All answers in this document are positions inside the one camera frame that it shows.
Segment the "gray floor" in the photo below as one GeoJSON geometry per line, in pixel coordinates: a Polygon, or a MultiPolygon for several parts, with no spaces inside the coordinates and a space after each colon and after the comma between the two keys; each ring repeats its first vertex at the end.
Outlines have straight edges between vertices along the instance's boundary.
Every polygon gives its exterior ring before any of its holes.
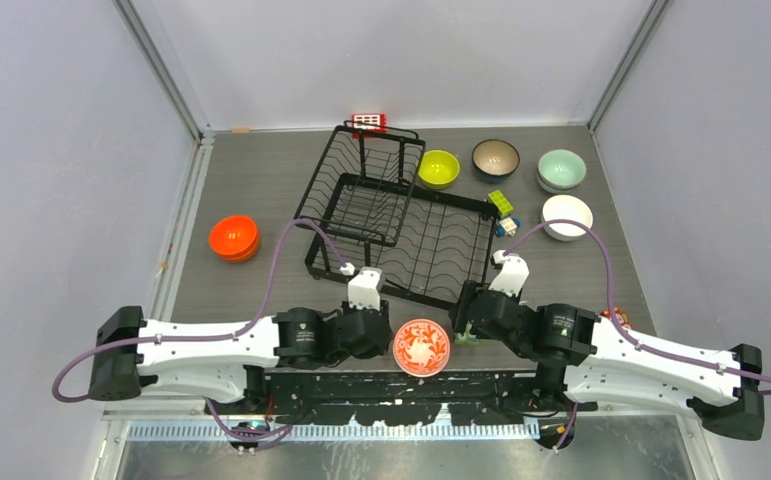
{"type": "MultiPolygon", "coordinates": [[[[278,234],[293,217],[329,135],[330,132],[281,132],[217,136],[176,297],[174,322],[234,322],[252,318],[264,295],[278,234]],[[221,261],[207,241],[217,221],[236,214],[255,219],[262,239],[261,251],[244,264],[221,261]]],[[[550,197],[535,180],[540,156],[557,148],[578,153],[588,165],[588,175],[573,195],[591,207],[594,229],[609,247],[615,264],[615,302],[630,315],[636,330],[654,333],[603,169],[585,127],[437,129],[422,130],[420,135],[427,142],[427,150],[447,150],[460,159],[462,174],[447,193],[484,199],[499,188],[525,226],[538,222],[541,205],[550,197]],[[474,145],[488,138],[508,141],[521,155],[520,168],[498,185],[482,183],[470,172],[474,145]]],[[[268,313],[299,306],[331,310],[346,299],[345,287],[326,280],[315,281],[306,272],[303,258],[312,236],[312,232],[299,230],[286,242],[268,313]]],[[[494,249],[505,248],[511,242],[510,238],[495,240],[494,249]]],[[[541,233],[529,239],[518,253],[529,264],[531,273],[524,299],[531,305],[563,302],[598,311],[605,308],[603,260],[590,240],[562,243],[541,233]]],[[[449,323],[442,310],[398,299],[389,301],[394,328],[418,317],[449,323]]],[[[456,348],[448,368],[527,365],[501,344],[487,341],[456,348]]],[[[397,366],[393,358],[385,356],[365,361],[351,359],[339,368],[393,370],[397,366]]]]}
{"type": "Polygon", "coordinates": [[[681,480],[694,474],[676,418],[621,416],[580,418],[576,439],[557,457],[529,440],[284,443],[239,458],[225,444],[127,439],[117,478],[681,480]]]}

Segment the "black wire dish rack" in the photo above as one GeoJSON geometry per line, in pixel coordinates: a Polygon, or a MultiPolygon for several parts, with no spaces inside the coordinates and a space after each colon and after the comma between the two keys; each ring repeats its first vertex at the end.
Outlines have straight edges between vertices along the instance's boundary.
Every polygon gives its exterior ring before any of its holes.
{"type": "MultiPolygon", "coordinates": [[[[295,218],[317,222],[357,267],[382,269],[382,293],[449,310],[466,280],[485,282],[499,214],[484,201],[414,188],[425,142],[399,132],[336,127],[295,218]]],[[[309,274],[347,282],[330,255],[315,235],[309,274]]]]}

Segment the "green bowl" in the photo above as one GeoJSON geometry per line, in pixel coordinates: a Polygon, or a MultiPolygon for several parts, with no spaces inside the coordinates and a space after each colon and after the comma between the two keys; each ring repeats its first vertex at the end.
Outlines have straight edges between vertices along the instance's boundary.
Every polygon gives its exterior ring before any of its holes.
{"type": "Polygon", "coordinates": [[[459,176],[459,159],[444,150],[430,150],[420,162],[420,181],[427,188],[443,190],[459,176]]]}
{"type": "Polygon", "coordinates": [[[569,150],[552,150],[538,160],[538,183],[550,193],[561,193],[579,185],[587,171],[579,155],[569,150]]]}

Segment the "orange bowl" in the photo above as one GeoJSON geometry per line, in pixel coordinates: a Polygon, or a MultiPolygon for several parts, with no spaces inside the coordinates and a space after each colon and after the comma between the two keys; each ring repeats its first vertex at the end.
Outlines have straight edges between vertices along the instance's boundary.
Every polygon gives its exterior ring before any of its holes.
{"type": "Polygon", "coordinates": [[[431,377],[450,360],[450,337],[438,323],[414,319],[397,330],[394,359],[404,372],[415,377],[431,377]]]}
{"type": "Polygon", "coordinates": [[[243,262],[258,251],[260,236],[253,219],[244,215],[226,217],[208,234],[208,244],[220,258],[243,262]]]}

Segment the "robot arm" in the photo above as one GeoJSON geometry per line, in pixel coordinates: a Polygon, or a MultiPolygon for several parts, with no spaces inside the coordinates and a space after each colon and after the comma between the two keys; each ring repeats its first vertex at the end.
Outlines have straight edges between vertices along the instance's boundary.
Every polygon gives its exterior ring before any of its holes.
{"type": "Polygon", "coordinates": [[[388,304],[379,298],[381,271],[363,268],[352,280],[348,300],[323,313],[308,308],[261,318],[241,337],[217,342],[163,342],[168,336],[227,334],[248,322],[178,324],[146,320],[140,307],[123,307],[97,334],[97,346],[134,337],[155,343],[115,348],[94,357],[89,396],[112,401],[143,392],[199,395],[220,403],[247,396],[263,383],[264,369],[334,367],[349,357],[385,353],[393,333],[388,304]]]}
{"type": "Polygon", "coordinates": [[[758,440],[764,403],[758,382],[725,374],[728,367],[761,373],[761,351],[739,345],[728,351],[699,349],[635,331],[629,343],[611,320],[584,309],[551,304],[519,305],[529,275],[515,255],[494,255],[501,273],[487,287],[466,286],[454,312],[456,331],[503,342],[515,355],[538,363],[532,401],[542,410],[570,403],[617,402],[699,417],[719,435],[758,440]],[[718,364],[708,368],[641,350],[646,344],[683,357],[718,364]]]}

